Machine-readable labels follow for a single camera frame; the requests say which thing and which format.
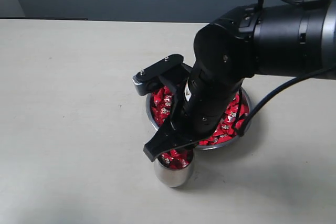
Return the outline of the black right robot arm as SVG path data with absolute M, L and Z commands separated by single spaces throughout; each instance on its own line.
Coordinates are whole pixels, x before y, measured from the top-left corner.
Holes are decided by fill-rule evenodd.
M 235 8 L 197 32 L 194 54 L 193 67 L 174 54 L 137 74 L 140 95 L 162 86 L 174 93 L 170 116 L 144 145 L 151 161 L 211 136 L 246 78 L 335 79 L 335 0 L 253 14 Z

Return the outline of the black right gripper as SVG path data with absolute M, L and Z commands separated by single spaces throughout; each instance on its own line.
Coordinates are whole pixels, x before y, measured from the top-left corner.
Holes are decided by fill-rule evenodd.
M 181 96 L 173 105 L 171 119 L 167 118 L 144 145 L 147 158 L 153 162 L 160 154 L 175 148 L 178 153 L 197 148 L 199 141 L 214 133 L 243 80 L 232 75 L 219 80 L 207 75 L 198 62 L 194 63 L 179 92 Z

